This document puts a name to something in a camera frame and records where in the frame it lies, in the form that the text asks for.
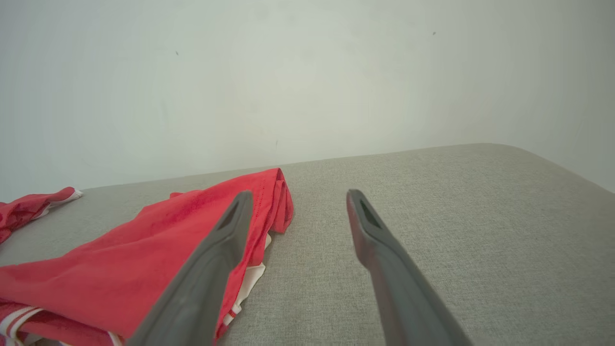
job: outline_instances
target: white wall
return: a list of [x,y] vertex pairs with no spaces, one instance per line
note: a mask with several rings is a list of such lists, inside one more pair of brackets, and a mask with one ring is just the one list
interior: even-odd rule
[[515,145],[615,191],[611,0],[0,3],[0,200]]

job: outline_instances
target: red fabric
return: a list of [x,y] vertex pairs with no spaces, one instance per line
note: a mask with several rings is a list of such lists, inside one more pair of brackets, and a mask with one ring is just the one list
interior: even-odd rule
[[41,215],[51,202],[63,201],[73,195],[75,189],[66,187],[51,195],[28,195],[11,203],[0,202],[0,244],[10,234]]
[[237,299],[246,267],[263,261],[267,232],[283,233],[292,219],[293,203],[280,169],[244,175],[206,190],[174,193],[62,257],[0,267],[0,321],[7,315],[3,307],[14,311],[18,302],[47,310],[29,319],[20,328],[24,332],[77,346],[110,344],[97,339],[106,331],[129,338],[244,190],[253,194],[252,221],[244,259],[227,282],[216,328],[216,338],[220,337],[226,330],[222,319]]

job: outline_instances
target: folded clothing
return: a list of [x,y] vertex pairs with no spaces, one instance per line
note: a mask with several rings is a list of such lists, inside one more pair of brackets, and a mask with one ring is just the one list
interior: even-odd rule
[[47,215],[50,208],[74,201],[82,195],[81,191],[66,187],[49,195],[27,195],[11,203],[0,202],[0,244],[30,220]]
[[18,345],[35,334],[75,346],[122,344],[244,190],[253,194],[252,220],[244,258],[226,285],[216,326],[219,338],[244,298],[238,299],[240,290],[249,292],[255,282],[254,273],[260,269],[250,270],[249,287],[242,287],[246,269],[262,266],[267,232],[283,233],[292,219],[293,203],[280,169],[244,175],[206,190],[173,193],[62,257],[0,267],[4,342]]

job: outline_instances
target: gray fabric surface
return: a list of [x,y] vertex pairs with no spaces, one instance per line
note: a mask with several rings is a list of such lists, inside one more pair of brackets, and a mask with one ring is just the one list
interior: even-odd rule
[[[174,191],[261,169],[84,191],[15,232],[0,265],[56,257]],[[474,341],[613,342],[615,195],[518,148],[475,144],[282,166],[295,218],[221,344],[381,344],[346,215],[361,189]]]

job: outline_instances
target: red cloth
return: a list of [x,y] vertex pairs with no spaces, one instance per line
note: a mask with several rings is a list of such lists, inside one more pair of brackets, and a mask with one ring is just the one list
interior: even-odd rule
[[112,345],[108,331],[129,338],[244,190],[253,193],[252,221],[244,259],[226,286],[216,327],[216,338],[220,337],[226,330],[222,319],[231,311],[246,267],[263,261],[267,232],[283,233],[292,219],[293,203],[280,169],[244,175],[206,190],[174,193],[62,257],[0,267],[0,321],[8,321],[6,316],[20,308],[39,307],[46,311],[29,318],[21,332],[75,346]]
[[28,195],[11,203],[0,202],[0,244],[4,243],[13,231],[41,216],[52,203],[72,201],[71,197],[75,192],[72,187],[66,187],[51,195]]

